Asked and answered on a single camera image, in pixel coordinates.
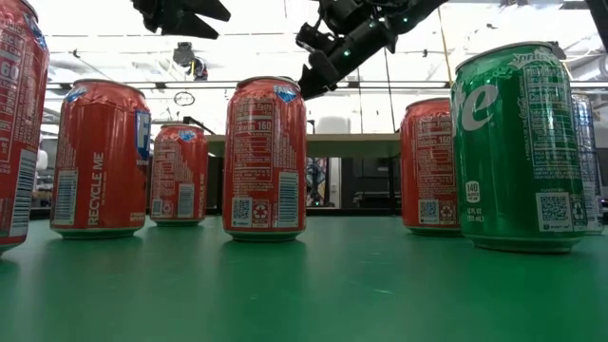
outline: red soda can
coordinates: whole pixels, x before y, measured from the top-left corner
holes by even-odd
[[[77,81],[62,104],[51,229],[64,238],[132,236],[145,223],[149,153],[143,93]]]
[[[403,222],[413,234],[459,236],[449,99],[410,104],[401,124]]]
[[[306,106],[282,77],[240,82],[228,104],[223,223],[236,240],[289,241],[306,228]]]
[[[0,0],[0,255],[26,240],[48,47],[27,1]]]
[[[205,218],[209,146],[201,128],[166,124],[154,139],[150,218],[197,225]]]

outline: blue logo on can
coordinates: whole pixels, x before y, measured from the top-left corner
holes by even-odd
[[[197,137],[197,133],[193,130],[180,131],[178,134],[180,135],[180,138],[187,143]]]
[[[75,86],[66,95],[66,101],[71,104],[88,92],[86,86]]]
[[[33,33],[33,35],[34,35],[34,39],[36,40],[36,43],[38,43],[40,48],[48,49],[47,41],[45,40],[45,35],[42,34],[42,31],[40,30],[40,28],[38,28],[38,24],[36,24],[36,19],[29,16],[29,14],[27,14],[27,13],[23,13],[23,16],[26,21],[26,24],[28,25],[29,29],[31,30],[31,33]]]
[[[283,100],[285,104],[295,100],[295,97],[297,96],[295,91],[290,86],[286,85],[275,85],[275,94],[279,99]]]
[[[144,160],[150,157],[150,113],[144,110],[135,112],[135,146]]]

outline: green table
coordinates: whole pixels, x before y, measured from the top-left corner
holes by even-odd
[[[569,256],[416,237],[399,218],[309,218],[298,242],[149,224],[0,259],[0,341],[606,342],[608,238]]]

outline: can lid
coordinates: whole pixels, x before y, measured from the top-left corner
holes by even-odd
[[[513,43],[513,44],[507,44],[505,46],[501,46],[501,47],[495,47],[493,49],[489,49],[488,51],[476,54],[475,56],[466,59],[464,62],[460,63],[458,66],[456,66],[456,71],[458,72],[458,69],[463,67],[466,64],[469,64],[477,59],[480,59],[482,57],[487,56],[488,54],[494,53],[494,52],[498,52],[498,51],[502,51],[504,49],[508,49],[508,48],[516,48],[516,47],[525,47],[525,46],[539,46],[539,47],[546,47],[546,48],[553,48],[551,46],[551,44],[547,43],[547,42],[540,42],[540,41],[529,41],[529,42],[519,42],[519,43]]]
[[[36,22],[37,22],[38,21],[38,13],[36,12],[36,9],[34,9],[34,6],[32,6],[31,3],[28,0],[21,0],[21,2],[24,5],[26,5],[29,10],[31,10],[31,13],[34,15],[34,17],[36,18]]]
[[[447,100],[449,102],[449,98],[448,97],[437,97],[437,98],[431,98],[431,99],[426,99],[426,100],[420,100],[420,101],[416,101],[413,104],[408,104],[408,106],[406,107],[406,115],[408,115],[408,110],[411,106],[414,105],[419,105],[419,104],[423,104],[423,103],[427,103],[427,102],[433,102],[433,101],[445,101]]]
[[[287,76],[256,76],[256,77],[250,77],[248,79],[242,80],[239,83],[237,83],[237,88],[240,87],[244,87],[245,85],[253,82],[253,81],[257,81],[257,80],[275,80],[275,81],[280,81],[280,82],[287,82],[289,84],[291,84],[292,86],[295,86],[295,88],[297,89],[297,91],[300,91],[300,85],[294,81],[291,77],[287,77]]]
[[[187,128],[201,130],[201,131],[204,132],[204,130],[202,128],[200,128],[198,126],[193,126],[191,124],[186,124],[186,123],[166,123],[166,124],[164,124],[164,125],[161,126],[161,129],[168,128],[168,127],[187,127]]]
[[[145,94],[143,93],[143,91],[141,91],[141,90],[139,90],[136,87],[133,87],[131,85],[126,85],[126,84],[123,84],[123,83],[120,83],[120,82],[116,82],[116,81],[102,80],[102,79],[82,79],[82,80],[74,81],[74,85],[76,86],[77,84],[83,83],[83,82],[109,83],[109,84],[116,85],[116,86],[124,86],[124,87],[127,87],[129,89],[133,89],[133,90],[139,92],[145,98]]]

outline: aluminum can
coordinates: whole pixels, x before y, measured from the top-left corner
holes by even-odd
[[[201,128],[166,124],[154,139],[150,218],[197,225],[205,218],[209,146]]]
[[[240,82],[228,104],[224,230],[237,240],[293,240],[305,230],[306,106],[297,83]]]
[[[451,110],[463,235],[489,249],[569,252],[587,217],[570,84],[551,46],[465,61]]]
[[[572,114],[579,142],[580,172],[587,213],[587,235],[601,235],[604,230],[601,210],[598,151],[593,125],[593,108],[589,97],[572,95]]]
[[[26,1],[0,1],[0,255],[26,240],[48,47]]]
[[[51,229],[64,238],[132,236],[145,223],[150,111],[143,93],[81,80],[61,112]]]
[[[413,234],[460,236],[449,98],[410,104],[401,125],[403,222]]]

